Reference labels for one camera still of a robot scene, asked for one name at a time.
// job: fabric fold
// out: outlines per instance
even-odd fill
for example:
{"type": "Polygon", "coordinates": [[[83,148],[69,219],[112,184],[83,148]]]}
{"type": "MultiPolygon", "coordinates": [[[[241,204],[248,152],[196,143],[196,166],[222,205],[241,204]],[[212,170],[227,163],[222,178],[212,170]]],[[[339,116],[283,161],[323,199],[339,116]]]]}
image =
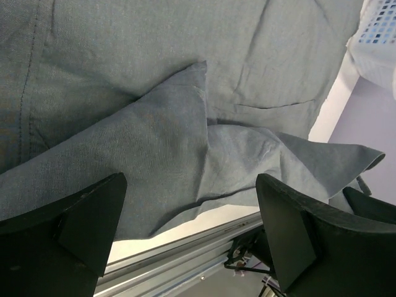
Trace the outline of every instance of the fabric fold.
{"type": "Polygon", "coordinates": [[[359,145],[315,144],[266,128],[208,126],[206,71],[205,62],[188,67],[0,175],[0,220],[123,172],[128,188],[116,240],[148,238],[221,205],[257,205],[259,173],[326,201],[383,157],[359,145]]]}

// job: gray cloth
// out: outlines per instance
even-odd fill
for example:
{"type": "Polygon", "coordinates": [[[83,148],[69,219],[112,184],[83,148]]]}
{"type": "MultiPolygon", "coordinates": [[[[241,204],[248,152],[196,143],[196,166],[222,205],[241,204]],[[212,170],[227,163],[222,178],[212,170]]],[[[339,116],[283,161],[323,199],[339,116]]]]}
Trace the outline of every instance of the gray cloth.
{"type": "Polygon", "coordinates": [[[210,123],[307,138],[363,0],[0,0],[0,173],[208,61],[210,123]]]}
{"type": "Polygon", "coordinates": [[[0,0],[0,220],[119,171],[118,239],[257,205],[263,172],[328,199],[381,154],[270,130],[308,137],[362,2],[0,0]]]}
{"type": "Polygon", "coordinates": [[[266,128],[208,126],[205,75],[206,63],[195,64],[0,175],[0,220],[120,171],[128,188],[116,239],[146,238],[223,204],[257,205],[259,173],[327,200],[383,158],[359,145],[316,144],[266,128]]]}

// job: white laundry basket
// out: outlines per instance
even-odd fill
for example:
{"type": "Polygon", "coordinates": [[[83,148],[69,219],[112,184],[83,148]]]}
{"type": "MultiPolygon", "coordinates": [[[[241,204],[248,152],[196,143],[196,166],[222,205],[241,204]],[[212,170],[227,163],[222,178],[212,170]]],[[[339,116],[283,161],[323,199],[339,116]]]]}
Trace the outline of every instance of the white laundry basket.
{"type": "Polygon", "coordinates": [[[371,0],[348,49],[365,79],[396,99],[396,0],[371,0]]]}

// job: fabric seam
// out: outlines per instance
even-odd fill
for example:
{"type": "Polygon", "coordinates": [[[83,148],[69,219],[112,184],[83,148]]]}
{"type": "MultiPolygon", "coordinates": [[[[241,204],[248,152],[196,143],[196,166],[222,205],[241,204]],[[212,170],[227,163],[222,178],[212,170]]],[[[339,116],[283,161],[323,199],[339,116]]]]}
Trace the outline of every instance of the fabric seam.
{"type": "Polygon", "coordinates": [[[30,57],[29,57],[29,63],[27,67],[27,73],[26,73],[26,79],[24,83],[24,87],[22,89],[22,95],[20,97],[20,111],[19,111],[19,163],[22,163],[22,107],[24,105],[24,95],[26,91],[26,86],[27,82],[29,80],[29,75],[30,75],[30,68],[32,66],[32,60],[33,60],[33,50],[34,50],[34,45],[35,45],[35,37],[36,37],[36,31],[37,31],[37,23],[38,23],[38,11],[39,11],[39,6],[40,6],[40,0],[37,1],[37,7],[36,7],[36,14],[35,14],[35,26],[33,28],[33,38],[32,38],[32,47],[30,48],[30,57]]]}

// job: white wall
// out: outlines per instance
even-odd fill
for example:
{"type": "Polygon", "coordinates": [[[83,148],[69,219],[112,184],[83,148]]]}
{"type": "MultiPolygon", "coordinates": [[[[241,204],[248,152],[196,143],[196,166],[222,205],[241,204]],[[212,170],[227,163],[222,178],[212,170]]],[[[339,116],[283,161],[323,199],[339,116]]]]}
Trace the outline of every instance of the white wall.
{"type": "Polygon", "coordinates": [[[360,78],[329,142],[385,152],[385,159],[362,177],[373,197],[396,205],[396,101],[390,91],[360,78]]]}

